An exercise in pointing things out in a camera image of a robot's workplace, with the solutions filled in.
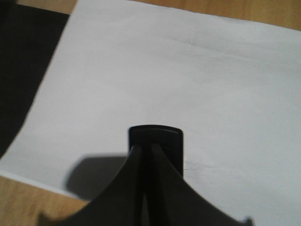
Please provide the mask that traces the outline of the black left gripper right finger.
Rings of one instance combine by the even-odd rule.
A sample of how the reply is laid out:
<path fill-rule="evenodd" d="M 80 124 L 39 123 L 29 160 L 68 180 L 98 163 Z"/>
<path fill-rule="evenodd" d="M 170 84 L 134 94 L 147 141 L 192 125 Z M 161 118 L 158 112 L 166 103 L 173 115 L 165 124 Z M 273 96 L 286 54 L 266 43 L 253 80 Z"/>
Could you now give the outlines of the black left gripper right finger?
<path fill-rule="evenodd" d="M 152 226 L 252 226 L 250 218 L 237 221 L 191 188 L 158 144 L 146 146 L 149 221 Z"/>

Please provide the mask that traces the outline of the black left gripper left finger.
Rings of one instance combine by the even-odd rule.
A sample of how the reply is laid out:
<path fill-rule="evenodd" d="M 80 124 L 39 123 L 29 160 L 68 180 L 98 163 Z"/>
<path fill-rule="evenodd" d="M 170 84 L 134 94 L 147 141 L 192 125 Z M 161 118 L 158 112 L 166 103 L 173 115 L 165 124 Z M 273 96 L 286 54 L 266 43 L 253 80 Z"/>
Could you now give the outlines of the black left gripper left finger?
<path fill-rule="evenodd" d="M 143 149 L 131 147 L 110 184 L 87 206 L 65 219 L 39 215 L 40 226 L 140 226 L 143 205 Z"/>

